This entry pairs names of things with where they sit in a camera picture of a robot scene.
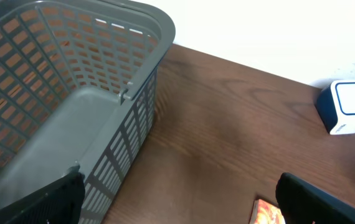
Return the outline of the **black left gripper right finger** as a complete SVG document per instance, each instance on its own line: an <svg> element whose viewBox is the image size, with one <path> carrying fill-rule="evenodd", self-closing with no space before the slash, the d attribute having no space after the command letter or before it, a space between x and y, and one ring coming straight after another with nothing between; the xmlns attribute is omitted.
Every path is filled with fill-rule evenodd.
<svg viewBox="0 0 355 224"><path fill-rule="evenodd" d="M286 223L355 224L355 208L336 197L284 172L275 197Z"/></svg>

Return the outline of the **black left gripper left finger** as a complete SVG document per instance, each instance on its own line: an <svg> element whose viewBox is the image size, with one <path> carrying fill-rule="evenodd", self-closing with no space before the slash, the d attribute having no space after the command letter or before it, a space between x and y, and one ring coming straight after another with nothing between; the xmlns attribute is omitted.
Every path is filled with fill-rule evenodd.
<svg viewBox="0 0 355 224"><path fill-rule="evenodd" d="M85 176L70 167L61 177L13 174L0 180L0 224L78 223Z"/></svg>

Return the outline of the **orange tissue packet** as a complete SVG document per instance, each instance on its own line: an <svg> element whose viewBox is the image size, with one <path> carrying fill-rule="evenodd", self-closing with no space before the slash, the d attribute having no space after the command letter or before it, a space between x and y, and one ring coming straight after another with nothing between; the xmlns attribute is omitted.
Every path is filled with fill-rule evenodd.
<svg viewBox="0 0 355 224"><path fill-rule="evenodd" d="M285 224L281 210L262 200L254 201L250 224Z"/></svg>

